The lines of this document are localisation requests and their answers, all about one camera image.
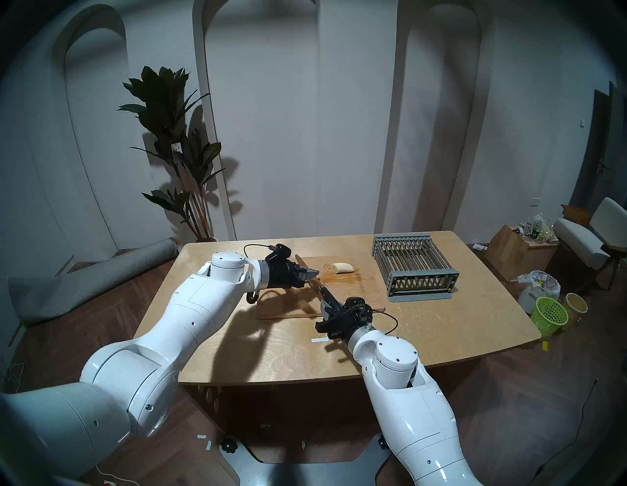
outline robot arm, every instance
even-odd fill
[[[263,288],[303,287],[318,274],[288,260],[286,246],[269,249],[265,260],[214,253],[176,289],[148,333],[99,349],[79,383],[3,396],[15,420],[33,432],[30,445],[52,474],[78,477],[129,434],[151,436],[174,402],[179,372],[243,294],[255,302]]]
[[[362,298],[341,305],[316,286],[324,298],[316,330],[341,338],[361,365],[381,431],[415,484],[479,485],[461,451],[455,415],[416,349],[373,328],[372,309]]]
[[[244,293],[252,304],[263,288],[303,287],[318,273],[289,261],[289,248],[269,248],[265,260],[214,253],[174,292],[148,333],[99,349],[79,383],[3,396],[12,419],[33,432],[33,452],[52,474],[77,477],[129,434],[151,436],[172,406],[179,371]],[[364,299],[340,304],[319,281],[315,285],[324,318],[316,330],[342,339],[362,366],[387,444],[415,484],[479,484],[461,452],[455,416],[416,349],[373,328]]]

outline wooden cutting board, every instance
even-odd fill
[[[374,279],[374,272],[379,271],[374,257],[364,253],[308,256],[303,260],[309,268],[320,270],[319,279],[341,304],[349,297],[363,297],[374,310],[386,309],[386,299],[381,295]],[[331,265],[337,262],[350,263],[355,272],[334,273]],[[257,319],[318,317],[320,315],[320,300],[307,284],[303,288],[262,290],[256,305]]]

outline green basket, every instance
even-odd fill
[[[554,298],[540,297],[535,301],[531,320],[542,333],[542,338],[545,338],[568,322],[568,313]]]

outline grill rack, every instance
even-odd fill
[[[372,255],[390,302],[451,298],[460,276],[428,233],[375,235]]]

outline potted plant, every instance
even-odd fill
[[[184,68],[173,72],[162,67],[157,74],[145,66],[140,80],[131,78],[130,83],[123,83],[145,105],[122,105],[118,110],[134,113],[142,126],[157,138],[154,152],[140,147],[131,148],[160,158],[172,167],[177,177],[173,191],[168,189],[166,192],[142,194],[150,202],[179,214],[181,222],[188,225],[197,241],[215,241],[204,193],[207,182],[224,170],[211,172],[213,159],[219,155],[222,145],[220,142],[203,145],[198,130],[190,136],[186,135],[185,114],[208,96],[207,93],[190,103],[196,90],[184,99],[188,78],[189,73]]]

